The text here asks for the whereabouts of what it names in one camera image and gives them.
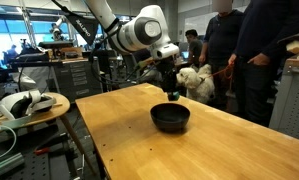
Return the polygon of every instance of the metal frame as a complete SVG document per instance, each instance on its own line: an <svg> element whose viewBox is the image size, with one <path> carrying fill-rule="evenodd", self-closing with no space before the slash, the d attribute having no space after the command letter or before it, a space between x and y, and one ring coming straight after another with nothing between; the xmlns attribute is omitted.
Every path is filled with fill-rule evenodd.
<svg viewBox="0 0 299 180"><path fill-rule="evenodd" d="M269 128L299 139L299 55L284 66Z"/></svg>

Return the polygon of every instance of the dark pants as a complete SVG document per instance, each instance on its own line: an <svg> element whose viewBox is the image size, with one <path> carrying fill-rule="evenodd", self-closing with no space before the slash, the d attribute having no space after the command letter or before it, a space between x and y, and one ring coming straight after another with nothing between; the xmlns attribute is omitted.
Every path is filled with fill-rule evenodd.
<svg viewBox="0 0 299 180"><path fill-rule="evenodd" d="M272 84L271 66L248 64L250 58L237 57L234 68L239 115L249 121L269 125L272 108L267 103Z"/></svg>
<svg viewBox="0 0 299 180"><path fill-rule="evenodd" d="M219 71L224 70L227 66L226 65L218 65L210 63L212 74L217 73ZM230 79L227 77L230 76L230 71L222 72L217 74L213 77L213 82L215 84L215 104L216 105L223 105L227 104L227 96L226 92L230 88Z"/></svg>

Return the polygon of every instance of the fluffy dog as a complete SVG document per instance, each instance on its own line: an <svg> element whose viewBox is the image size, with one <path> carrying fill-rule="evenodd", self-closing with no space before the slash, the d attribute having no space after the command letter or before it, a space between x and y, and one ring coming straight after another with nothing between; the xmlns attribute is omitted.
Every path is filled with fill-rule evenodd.
<svg viewBox="0 0 299 180"><path fill-rule="evenodd" d="M177 82L187 88L187 98L206 104L214 97L215 85L209 64L196 73L192 68L182 68L177 74Z"/></svg>

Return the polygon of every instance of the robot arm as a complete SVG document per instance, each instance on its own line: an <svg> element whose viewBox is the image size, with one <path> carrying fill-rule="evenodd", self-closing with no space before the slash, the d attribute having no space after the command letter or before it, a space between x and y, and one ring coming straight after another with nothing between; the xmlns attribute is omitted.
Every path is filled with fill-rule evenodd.
<svg viewBox="0 0 299 180"><path fill-rule="evenodd" d="M52 33L54 41L62 41L63 40L63 37L61 35L62 31L60 29L60 26L65 21L66 21L66 18L64 16L60 16L58 21L56 23L52 24L52 29L50 29L50 33Z"/></svg>
<svg viewBox="0 0 299 180"><path fill-rule="evenodd" d="M150 49L154 60L162 60L157 70L161 72L161 87L167 92L169 100L178 100L176 90L176 71L170 57L179 52L179 48L170 43L168 27L159 6L144 7L140 14L120 26L119 19L112 13L106 0L84 0L91 13L99 20L108 36L111 47L121 54L140 49Z"/></svg>

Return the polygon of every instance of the light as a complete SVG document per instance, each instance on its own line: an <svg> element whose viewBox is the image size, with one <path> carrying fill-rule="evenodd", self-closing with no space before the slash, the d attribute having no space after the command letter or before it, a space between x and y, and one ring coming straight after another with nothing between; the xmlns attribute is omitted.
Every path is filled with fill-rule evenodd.
<svg viewBox="0 0 299 180"><path fill-rule="evenodd" d="M20 7L17 7L17 11L20 12L20 13L22 13L22 10L21 10Z"/></svg>

